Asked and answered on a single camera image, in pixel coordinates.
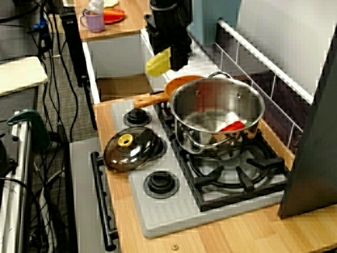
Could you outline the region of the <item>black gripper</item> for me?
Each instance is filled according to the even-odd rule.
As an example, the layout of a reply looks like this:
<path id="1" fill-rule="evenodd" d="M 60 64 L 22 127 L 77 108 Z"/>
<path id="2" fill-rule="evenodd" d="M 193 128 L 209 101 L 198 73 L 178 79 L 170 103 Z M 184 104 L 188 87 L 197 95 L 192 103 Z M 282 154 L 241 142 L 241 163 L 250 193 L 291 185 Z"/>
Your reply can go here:
<path id="1" fill-rule="evenodd" d="M 187 27 L 191 23 L 189 11 L 154 12 L 144 16 L 146 31 L 154 55 L 171 47 L 171 70 L 179 71 L 186 66 L 191 50 L 180 50 L 177 47 L 189 47 L 191 38 Z"/>

